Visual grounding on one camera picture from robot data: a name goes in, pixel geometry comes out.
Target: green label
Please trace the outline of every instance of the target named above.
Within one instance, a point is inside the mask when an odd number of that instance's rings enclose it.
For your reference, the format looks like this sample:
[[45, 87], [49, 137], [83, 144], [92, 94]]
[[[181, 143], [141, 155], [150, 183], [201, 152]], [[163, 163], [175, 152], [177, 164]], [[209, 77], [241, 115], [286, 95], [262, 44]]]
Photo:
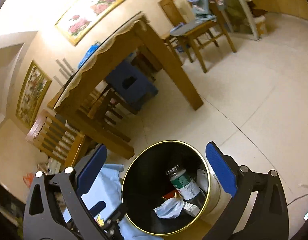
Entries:
[[176, 189], [180, 189], [185, 187], [191, 181], [192, 181], [191, 177], [188, 176], [187, 173], [185, 172], [183, 175], [181, 175], [177, 179], [172, 180], [171, 182]]

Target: gold rim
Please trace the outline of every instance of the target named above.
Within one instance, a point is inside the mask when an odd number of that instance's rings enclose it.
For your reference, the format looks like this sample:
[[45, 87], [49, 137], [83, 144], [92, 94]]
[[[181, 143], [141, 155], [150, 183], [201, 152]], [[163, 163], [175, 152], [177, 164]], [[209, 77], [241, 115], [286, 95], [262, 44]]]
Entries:
[[181, 142], [181, 141], [175, 141], [175, 140], [168, 140], [168, 141], [161, 141], [161, 142], [155, 143], [155, 144], [153, 144], [152, 146], [146, 148], [144, 151], [142, 151], [142, 152], [134, 159], [134, 161], [132, 161], [131, 165], [129, 166], [129, 168], [128, 168], [127, 171], [126, 171], [126, 174], [125, 174], [124, 180], [123, 180], [123, 184], [122, 184], [122, 192], [121, 192], [122, 203], [123, 203], [123, 188], [124, 188], [125, 178], [126, 178], [126, 175], [128, 174], [129, 169], [131, 168], [132, 164], [137, 160], [137, 158], [138, 158], [142, 153], [144, 153], [144, 152], [147, 151], [148, 149], [154, 147], [155, 145], [162, 144], [162, 143], [167, 143], [167, 142], [176, 142], [176, 143], [184, 144], [184, 145], [186, 145], [187, 147], [191, 148], [193, 151], [195, 151], [195, 152], [198, 154], [198, 156], [201, 158], [201, 160], [203, 161], [203, 163], [204, 163], [204, 165], [205, 165], [205, 168], [206, 168], [206, 171], [207, 171], [207, 176], [208, 176], [208, 185], [209, 185], [209, 187], [208, 187], [207, 196], [206, 196], [206, 200], [205, 200], [205, 203], [204, 203], [204, 205], [203, 205], [203, 208], [202, 208], [201, 211], [197, 214], [197, 216], [196, 216], [188, 225], [186, 225], [185, 227], [183, 227], [183, 228], [181, 228], [181, 229], [179, 229], [179, 230], [177, 230], [177, 231], [171, 232], [171, 233], [167, 233], [167, 234], [154, 234], [154, 233], [151, 233], [151, 232], [147, 232], [147, 231], [145, 231], [145, 230], [139, 228], [136, 224], [134, 224], [134, 222], [130, 219], [130, 217], [129, 217], [127, 214], [125, 214], [125, 215], [127, 216], [128, 220], [129, 220], [136, 228], [138, 228], [139, 230], [141, 230], [141, 231], [143, 231], [143, 232], [145, 232], [145, 233], [147, 233], [147, 234], [150, 234], [150, 235], [152, 235], [152, 236], [170, 236], [170, 235], [174, 235], [174, 234], [177, 234], [177, 233], [179, 233], [179, 232], [185, 230], [185, 229], [188, 228], [191, 224], [193, 224], [197, 219], [199, 219], [200, 215], [204, 212], [204, 210], [205, 210], [205, 208], [206, 208], [206, 206], [207, 206], [207, 203], [208, 203], [208, 201], [209, 201], [209, 199], [210, 199], [210, 191], [211, 191], [211, 187], [210, 187], [210, 185], [211, 185], [211, 174], [210, 174], [210, 171], [209, 171], [209, 169], [208, 169], [207, 163], [206, 163], [206, 161], [204, 160], [203, 156], [199, 153], [198, 150], [196, 150], [193, 146], [191, 146], [191, 145], [189, 145], [189, 144], [187, 144], [187, 143], [184, 143], [184, 142]]

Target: blue stool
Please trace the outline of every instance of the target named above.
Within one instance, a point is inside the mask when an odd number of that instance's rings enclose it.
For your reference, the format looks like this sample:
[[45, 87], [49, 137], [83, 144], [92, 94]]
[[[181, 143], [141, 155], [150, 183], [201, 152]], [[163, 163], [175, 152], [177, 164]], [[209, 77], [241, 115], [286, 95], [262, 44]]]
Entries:
[[118, 64], [105, 81], [135, 110], [140, 110], [146, 100], [158, 93], [146, 76], [126, 60]]

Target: blue gripper pad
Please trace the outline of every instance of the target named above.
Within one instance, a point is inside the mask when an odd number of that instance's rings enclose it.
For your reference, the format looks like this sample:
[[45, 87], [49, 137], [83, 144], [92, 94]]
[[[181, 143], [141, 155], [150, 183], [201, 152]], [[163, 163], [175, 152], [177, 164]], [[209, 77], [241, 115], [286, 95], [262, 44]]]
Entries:
[[103, 164], [105, 163], [107, 157], [107, 149], [105, 145], [101, 144], [94, 152], [92, 157], [85, 156], [80, 162], [84, 163], [84, 158], [90, 158], [82, 169], [81, 173], [77, 177], [77, 189], [76, 194], [82, 196], [86, 194], [92, 184], [95, 181], [96, 176], [99, 174]]
[[205, 149], [206, 158], [212, 166], [224, 191], [235, 196], [237, 192], [236, 176], [223, 158], [221, 150], [214, 142], [209, 142]]

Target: wooden table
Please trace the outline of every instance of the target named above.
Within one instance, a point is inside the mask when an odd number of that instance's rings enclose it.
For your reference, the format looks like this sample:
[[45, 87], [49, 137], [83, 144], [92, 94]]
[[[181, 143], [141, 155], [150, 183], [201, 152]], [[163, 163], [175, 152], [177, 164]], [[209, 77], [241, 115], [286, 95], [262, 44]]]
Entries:
[[114, 32], [102, 46], [77, 71], [70, 83], [49, 106], [66, 118], [77, 129], [110, 151], [126, 159], [134, 156], [134, 149], [127, 142], [106, 131], [97, 122], [79, 111], [80, 105], [92, 90], [131, 52], [145, 46], [161, 63], [166, 73], [182, 92], [194, 110], [203, 105], [199, 94], [172, 55], [156, 34], [143, 13], [138, 13]]

